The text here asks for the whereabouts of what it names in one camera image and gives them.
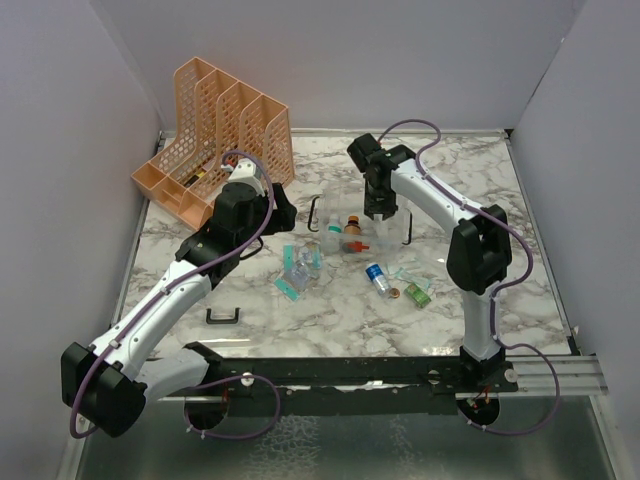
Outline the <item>blue white medicine carton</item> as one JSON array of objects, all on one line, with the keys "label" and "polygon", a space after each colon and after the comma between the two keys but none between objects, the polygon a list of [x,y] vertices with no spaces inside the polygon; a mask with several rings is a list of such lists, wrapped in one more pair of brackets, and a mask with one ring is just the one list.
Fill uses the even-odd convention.
[{"label": "blue white medicine carton", "polygon": [[375,214],[372,220],[373,230],[376,238],[380,241],[387,241],[389,238],[388,223],[382,214]]}]

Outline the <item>clear plastic medicine box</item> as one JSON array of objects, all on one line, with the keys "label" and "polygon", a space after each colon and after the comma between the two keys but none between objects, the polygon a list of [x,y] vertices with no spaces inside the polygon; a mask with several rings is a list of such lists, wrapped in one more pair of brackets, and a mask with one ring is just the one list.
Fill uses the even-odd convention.
[{"label": "clear plastic medicine box", "polygon": [[[389,238],[380,242],[374,233],[372,220],[364,214],[365,189],[360,186],[346,186],[338,182],[330,183],[325,191],[311,200],[307,229],[318,236],[321,252],[323,251],[323,237],[331,214],[337,213],[342,227],[340,250],[332,255],[360,255],[376,261],[390,258],[402,247],[412,242],[413,215],[408,202],[402,197],[397,198],[398,210],[391,218],[384,219],[388,223]],[[362,234],[360,236],[346,235],[343,231],[350,215],[359,217]]]}]

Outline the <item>brown bottle orange cap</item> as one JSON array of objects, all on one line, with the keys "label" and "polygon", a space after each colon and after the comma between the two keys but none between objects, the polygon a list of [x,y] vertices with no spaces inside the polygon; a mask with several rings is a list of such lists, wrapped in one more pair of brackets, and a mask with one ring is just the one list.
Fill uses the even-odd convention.
[{"label": "brown bottle orange cap", "polygon": [[356,215],[350,215],[347,219],[347,223],[343,231],[346,235],[360,236],[362,234],[362,229],[360,226],[359,217]]}]

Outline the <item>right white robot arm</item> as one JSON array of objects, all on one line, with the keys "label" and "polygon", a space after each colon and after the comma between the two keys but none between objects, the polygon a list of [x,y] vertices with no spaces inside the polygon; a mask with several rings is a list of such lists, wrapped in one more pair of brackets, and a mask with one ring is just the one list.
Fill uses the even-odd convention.
[{"label": "right white robot arm", "polygon": [[497,205],[483,208],[467,203],[453,188],[422,174],[416,154],[405,145],[386,150],[367,133],[356,138],[347,153],[363,174],[367,217],[382,221],[393,217],[397,197],[402,196],[449,236],[446,269],[462,292],[465,322],[459,378],[467,389],[483,390],[505,361],[505,349],[495,339],[496,307],[490,300],[512,262],[509,233],[495,223],[507,223],[505,211]]}]

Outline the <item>white bottle green cap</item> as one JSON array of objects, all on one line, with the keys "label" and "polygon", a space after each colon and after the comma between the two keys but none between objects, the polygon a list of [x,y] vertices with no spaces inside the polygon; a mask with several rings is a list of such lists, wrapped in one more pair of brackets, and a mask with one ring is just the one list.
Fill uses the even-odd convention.
[{"label": "white bottle green cap", "polygon": [[337,213],[329,216],[323,237],[323,251],[327,255],[336,254],[340,250],[342,227]]}]

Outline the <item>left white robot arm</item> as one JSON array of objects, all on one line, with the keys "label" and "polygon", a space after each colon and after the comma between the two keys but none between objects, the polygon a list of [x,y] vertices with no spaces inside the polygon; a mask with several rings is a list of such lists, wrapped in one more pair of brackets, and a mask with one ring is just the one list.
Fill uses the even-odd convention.
[{"label": "left white robot arm", "polygon": [[144,299],[89,346],[74,342],[63,352],[62,400],[71,416],[83,416],[116,438],[151,402],[187,388],[202,395],[214,392],[221,371],[207,360],[204,347],[186,347],[157,363],[149,355],[192,306],[246,259],[254,241],[291,231],[296,215],[279,183],[260,193],[249,184],[228,182],[212,216],[182,242]]}]

